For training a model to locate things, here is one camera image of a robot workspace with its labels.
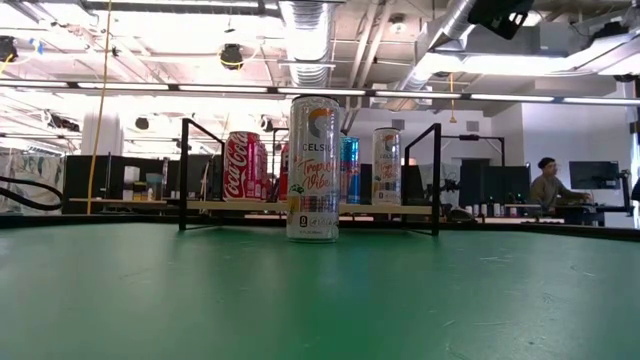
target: computer monitor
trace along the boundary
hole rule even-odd
[[[569,175],[574,190],[618,190],[617,161],[570,161]]]

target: pipe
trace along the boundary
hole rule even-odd
[[[421,90],[433,72],[431,71],[429,57],[427,56],[433,49],[446,44],[451,40],[458,40],[466,36],[475,25],[470,24],[467,19],[469,12],[473,8],[476,0],[451,0],[447,6],[447,12],[442,17],[442,25],[434,36],[427,37],[427,53],[418,61],[413,70],[398,84],[396,90],[419,91]]]
[[[378,47],[380,47],[380,40],[382,40],[382,35],[384,35],[384,29],[387,28],[389,17],[391,17],[391,8],[393,7],[393,4],[395,4],[395,0],[387,0],[384,4],[382,16],[380,17],[380,21],[378,21],[378,29],[373,37],[373,41],[371,42],[371,47],[369,47],[367,60],[365,60],[364,67],[362,68],[362,74],[360,74],[360,78],[358,79],[358,88],[363,87],[364,83],[367,81],[367,76],[369,76],[369,71],[373,64],[373,59],[376,57]]]
[[[360,69],[360,62],[362,61],[364,51],[366,50],[367,43],[369,42],[369,35],[371,34],[371,29],[373,28],[373,22],[375,21],[377,9],[377,2],[375,0],[371,1],[371,4],[369,4],[369,7],[367,8],[367,22],[364,26],[362,35],[360,36],[360,41],[358,41],[358,49],[356,50],[356,57],[353,61],[353,66],[351,66],[351,73],[349,74],[347,87],[352,87],[355,85],[356,76],[358,75],[358,70]]]
[[[326,62],[334,4],[311,1],[281,1],[286,24],[287,56],[290,60]],[[329,68],[289,66],[294,86],[326,87]]]

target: ceiling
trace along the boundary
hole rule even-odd
[[[2,19],[0,36],[15,37],[20,54],[18,62],[28,59],[23,64],[8,66],[2,78],[101,81],[107,12],[102,9],[104,3],[102,7],[100,3],[95,2],[83,4],[85,8],[95,10],[85,12],[77,6],[60,5],[55,8],[55,12],[50,11],[50,14],[59,16],[57,20],[60,24],[68,22],[71,26],[51,26],[47,22],[30,23],[18,18]],[[330,61],[335,65],[330,75],[331,87],[347,86],[358,47],[359,29],[365,23],[364,17],[370,4],[370,0],[348,0],[337,6],[330,43]],[[447,0],[396,0],[392,3],[392,13],[406,16],[406,30],[395,34],[389,30],[389,24],[377,24],[385,30],[375,54],[375,61],[364,79],[366,87],[393,83],[407,75],[416,61],[415,41],[420,35],[422,25],[443,15],[446,5]],[[628,6],[628,1],[544,0],[536,1],[534,9],[536,14],[544,16],[547,20],[567,22],[571,19],[588,19]],[[119,9],[112,13],[112,37],[107,56],[109,81],[290,84],[289,69],[282,63],[282,60],[287,59],[285,28],[282,20],[277,17],[234,15],[232,12],[231,15],[212,14],[206,11],[206,7],[205,10],[192,11],[197,13],[179,13],[176,10],[167,13],[123,11],[122,7]],[[42,54],[34,52],[34,46],[30,43],[32,39],[41,42]],[[218,53],[226,43],[240,44],[243,56],[250,58],[240,70],[227,70],[218,61]],[[527,93],[531,93],[535,92],[531,90],[531,84],[540,80],[525,76],[468,73],[454,73],[452,79],[455,91],[483,93],[523,93],[525,89]],[[428,85],[434,90],[449,91],[452,79],[432,77]],[[553,79],[556,88],[576,95],[604,95],[615,86],[610,77],[600,76],[596,80],[597,86],[593,86],[593,76]],[[20,92],[6,89],[0,91],[3,91],[0,93],[0,133],[68,133],[44,126],[43,110],[51,111],[82,126],[85,111],[97,106],[99,101],[95,96],[83,94]],[[286,99],[250,101],[151,95],[114,96],[109,101],[121,109],[119,111],[125,126],[125,138],[175,138],[179,134],[179,125],[173,119],[193,113],[197,114],[196,119],[200,124],[218,136],[233,130],[261,132],[258,123],[263,115],[275,121],[282,120],[284,122],[278,124],[286,126],[290,106],[290,100]],[[437,112],[450,106],[450,101],[434,101],[431,110]],[[488,102],[461,102],[456,105],[456,109],[483,110],[491,114],[494,106]],[[161,125],[152,125],[148,131],[139,131],[133,124],[140,116],[149,117]],[[263,137],[266,140],[270,139],[271,135],[263,133]],[[80,140],[41,140],[38,143],[68,152],[79,148]],[[165,154],[176,153],[177,150],[175,144],[169,141],[128,142],[126,145],[126,151],[131,153]]]

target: celsius logo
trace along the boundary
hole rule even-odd
[[[386,151],[389,151],[389,152],[393,151],[392,147],[393,145],[395,145],[394,140],[395,140],[395,135],[387,135],[382,139],[382,141],[384,142],[384,149]]]
[[[309,132],[316,138],[320,138],[320,129],[316,125],[316,120],[322,116],[331,116],[333,110],[331,109],[315,109],[309,114]]]

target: green surface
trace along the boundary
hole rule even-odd
[[[0,359],[637,359],[640,244],[527,233],[0,232]]]

